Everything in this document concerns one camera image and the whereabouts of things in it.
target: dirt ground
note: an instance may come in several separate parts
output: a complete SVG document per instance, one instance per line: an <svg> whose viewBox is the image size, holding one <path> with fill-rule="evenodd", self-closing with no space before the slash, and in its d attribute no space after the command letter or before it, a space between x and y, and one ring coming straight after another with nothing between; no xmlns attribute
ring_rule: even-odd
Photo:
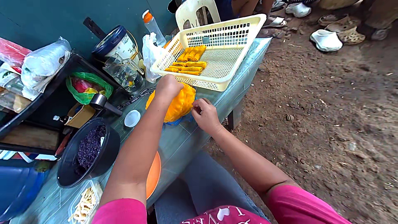
<svg viewBox="0 0 398 224"><path fill-rule="evenodd" d="M383 41L322 53L309 36L328 13L273 38L233 134L349 221L397 223L398 23ZM217 144L205 149L276 223Z"/></svg>

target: plastic basket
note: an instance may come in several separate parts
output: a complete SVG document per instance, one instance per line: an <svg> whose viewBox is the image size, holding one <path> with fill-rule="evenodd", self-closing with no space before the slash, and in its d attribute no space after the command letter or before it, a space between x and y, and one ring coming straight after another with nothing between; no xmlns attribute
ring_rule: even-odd
<svg viewBox="0 0 398 224"><path fill-rule="evenodd" d="M192 86L222 92L235 75L266 18L265 14L258 14L182 30L150 70L161 76L172 74L179 82ZM185 48L199 45L206 45L200 61L207 62L199 76L164 71L177 61Z"/></svg>

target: black handle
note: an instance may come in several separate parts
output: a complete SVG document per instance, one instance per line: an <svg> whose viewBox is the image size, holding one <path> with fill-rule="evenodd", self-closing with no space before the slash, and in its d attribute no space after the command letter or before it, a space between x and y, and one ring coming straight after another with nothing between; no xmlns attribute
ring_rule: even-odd
<svg viewBox="0 0 398 224"><path fill-rule="evenodd" d="M105 103L104 108L109 110L110 112L116 114L118 117L122 116L122 114L123 114L122 110L118 109L117 107L115 107L114 105L112 105L108 102Z"/></svg>
<svg viewBox="0 0 398 224"><path fill-rule="evenodd" d="M83 25L93 32L93 34L100 40L103 40L106 37L106 33L94 21L92 21L90 17L87 17L83 21Z"/></svg>

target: green plastic bag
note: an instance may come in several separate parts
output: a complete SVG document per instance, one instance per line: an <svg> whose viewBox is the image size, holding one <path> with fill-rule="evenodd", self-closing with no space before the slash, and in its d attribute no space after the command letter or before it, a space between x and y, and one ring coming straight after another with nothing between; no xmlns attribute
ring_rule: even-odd
<svg viewBox="0 0 398 224"><path fill-rule="evenodd" d="M70 80L71 77L77 77L84 80L87 80L92 83L96 83L102 86L105 89L105 96L109 99L113 92L113 87L109 85L107 82L102 80L99 76L92 73L85 73L85 72L74 72L66 78L66 86L70 93L72 93L73 97L81 104L87 105L90 103L91 99L93 98L95 93L79 93L73 86L72 81Z"/></svg>

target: small white cup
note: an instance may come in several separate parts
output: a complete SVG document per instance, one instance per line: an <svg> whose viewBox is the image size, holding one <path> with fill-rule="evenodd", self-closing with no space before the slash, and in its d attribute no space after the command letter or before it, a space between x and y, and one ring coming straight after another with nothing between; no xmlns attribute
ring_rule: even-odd
<svg viewBox="0 0 398 224"><path fill-rule="evenodd" d="M137 125L140 118L140 112L138 112L137 110L132 110L125 117L125 125L129 128L132 128Z"/></svg>

